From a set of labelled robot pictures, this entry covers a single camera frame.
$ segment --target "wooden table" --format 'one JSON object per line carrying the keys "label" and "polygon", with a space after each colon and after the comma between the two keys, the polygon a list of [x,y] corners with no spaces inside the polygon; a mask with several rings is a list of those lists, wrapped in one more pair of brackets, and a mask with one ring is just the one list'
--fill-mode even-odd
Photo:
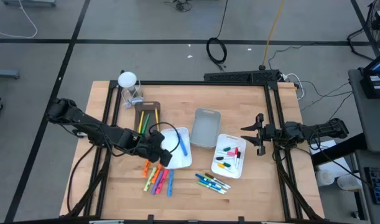
{"label": "wooden table", "polygon": [[[100,120],[103,116],[108,85],[109,82],[93,82],[88,100],[86,113]],[[253,124],[258,113],[264,113],[265,123],[269,120],[263,87],[143,85],[142,88],[147,101],[160,102],[160,121],[170,122],[175,127],[186,127],[190,132],[197,108],[220,111],[220,133],[233,136],[256,135],[241,131],[240,128]],[[302,117],[293,83],[279,83],[279,94],[284,119],[301,123]],[[278,121],[272,92],[271,100],[275,120]],[[113,107],[112,105],[109,113],[109,122],[112,120]],[[134,108],[129,110],[120,108],[118,126],[134,127]],[[164,128],[170,127],[161,125],[161,129]],[[78,140],[73,165],[89,147],[87,139]],[[137,156],[113,157],[101,217],[146,220],[148,214],[153,214],[156,220],[238,221],[239,216],[244,216],[246,221],[284,221],[278,174],[276,164],[272,160],[272,144],[266,143],[264,156],[257,156],[256,148],[249,142],[246,147],[241,178],[227,179],[217,176],[231,186],[225,195],[199,186],[195,177],[196,173],[212,174],[210,167],[214,149],[191,147],[192,165],[175,171],[173,197],[170,198],[167,196],[166,185],[160,195],[151,195],[149,191],[143,191],[146,182],[141,175],[144,159]],[[308,150],[306,143],[298,147]],[[77,203],[88,187],[94,154],[95,149],[82,160],[75,172],[71,206]],[[323,217],[310,156],[306,152],[294,149],[292,160],[300,193],[316,213]],[[291,216],[295,217],[293,199],[288,188],[287,192]],[[98,190],[93,196],[91,214],[95,212],[97,196]],[[63,200],[61,214],[67,213],[66,198]]]}

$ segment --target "yellow pencil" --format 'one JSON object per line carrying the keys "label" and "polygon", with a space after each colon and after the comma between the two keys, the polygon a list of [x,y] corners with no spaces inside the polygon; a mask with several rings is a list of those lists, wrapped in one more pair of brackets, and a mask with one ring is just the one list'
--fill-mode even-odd
{"label": "yellow pencil", "polygon": [[157,123],[159,123],[158,110],[157,110],[157,108],[155,108],[155,119],[157,120]]}
{"label": "yellow pencil", "polygon": [[141,125],[142,125],[142,119],[143,119],[143,117],[144,117],[144,111],[141,111],[141,118],[140,118],[138,133],[140,133],[140,131],[141,131]]}

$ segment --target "computer monitor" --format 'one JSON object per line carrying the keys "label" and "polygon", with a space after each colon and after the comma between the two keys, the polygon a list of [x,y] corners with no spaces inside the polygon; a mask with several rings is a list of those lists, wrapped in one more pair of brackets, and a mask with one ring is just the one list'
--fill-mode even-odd
{"label": "computer monitor", "polygon": [[368,98],[380,98],[380,56],[363,70],[361,86]]}

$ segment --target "blue pen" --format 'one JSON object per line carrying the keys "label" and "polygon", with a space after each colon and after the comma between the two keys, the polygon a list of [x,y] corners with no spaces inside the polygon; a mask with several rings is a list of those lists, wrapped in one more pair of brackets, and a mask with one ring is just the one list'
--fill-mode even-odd
{"label": "blue pen", "polygon": [[200,182],[203,183],[203,184],[206,184],[206,185],[210,186],[213,189],[216,189],[216,190],[219,190],[219,191],[222,191],[222,192],[226,192],[225,190],[217,187],[216,185],[213,185],[213,184],[209,183],[208,181],[200,179]]}
{"label": "blue pen", "polygon": [[172,188],[173,188],[173,170],[169,170],[169,186],[167,187],[167,196],[172,196]]}
{"label": "blue pen", "polygon": [[180,136],[180,139],[178,140],[180,142],[180,147],[183,149],[184,156],[187,156],[187,150],[184,146],[183,138],[181,134],[178,134]]}
{"label": "blue pen", "polygon": [[208,185],[208,184],[212,184],[212,185],[214,185],[214,186],[218,187],[218,188],[219,188],[219,190],[221,189],[221,185],[219,185],[219,184],[216,184],[216,183],[214,183],[214,182],[212,182],[212,181],[208,180],[208,179],[207,179],[207,178],[205,178],[204,176],[202,176],[202,175],[200,175],[200,174],[195,174],[195,176],[196,176],[196,177],[198,177],[199,179],[203,180],[203,181],[206,181],[206,182],[208,182],[208,183],[207,183],[207,185]]}
{"label": "blue pen", "polygon": [[158,175],[157,181],[155,181],[155,183],[154,183],[154,186],[153,186],[153,188],[152,188],[151,194],[155,194],[155,192],[157,191],[157,188],[158,188],[158,185],[159,185],[159,181],[160,181],[160,179],[162,178],[162,175],[163,175],[163,174],[164,174],[163,172],[159,172],[159,175]]}

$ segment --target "gray floor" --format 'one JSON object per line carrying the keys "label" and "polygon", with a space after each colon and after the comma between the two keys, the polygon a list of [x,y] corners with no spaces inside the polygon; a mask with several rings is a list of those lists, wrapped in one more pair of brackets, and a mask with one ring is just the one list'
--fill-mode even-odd
{"label": "gray floor", "polygon": [[[193,9],[186,13],[176,12],[163,1],[92,0],[79,39],[207,39],[218,32],[224,1],[193,1]],[[37,39],[69,39],[83,2],[58,0],[55,9],[24,7],[39,28]],[[358,2],[366,15],[370,1]],[[279,3],[279,0],[229,1],[221,39],[266,40]],[[349,33],[360,27],[350,1],[290,0],[285,2],[272,39],[346,40]],[[0,30],[15,35],[32,33],[21,11],[1,2]],[[362,34],[355,40],[367,39]],[[270,46],[269,57],[275,50],[286,47]],[[227,72],[256,70],[264,52],[263,45],[227,45],[227,48]],[[67,44],[0,44],[0,68],[18,69],[21,73],[19,80],[0,78],[0,96],[5,105],[0,113],[0,222],[6,216],[66,49]],[[373,56],[370,47],[357,49]],[[327,93],[347,82],[349,69],[368,63],[346,46],[305,46],[277,54],[272,67],[283,73],[296,73],[301,80],[314,82],[321,93]],[[71,98],[84,109],[91,83],[116,79],[121,69],[133,71],[142,80],[202,80],[204,73],[219,72],[210,62],[204,45],[76,44],[58,96]],[[306,95],[299,101],[301,108],[318,99],[312,86],[304,85]],[[342,89],[345,90],[350,90],[350,86]],[[304,123],[325,122],[344,97],[324,99],[307,108],[302,112]],[[345,121],[350,136],[361,132],[352,97],[336,117]],[[75,146],[74,137],[60,127],[47,126],[16,220],[52,218],[59,214]],[[350,217],[350,212],[356,210],[351,192],[331,186],[321,188],[320,193],[327,218],[367,223]]]}

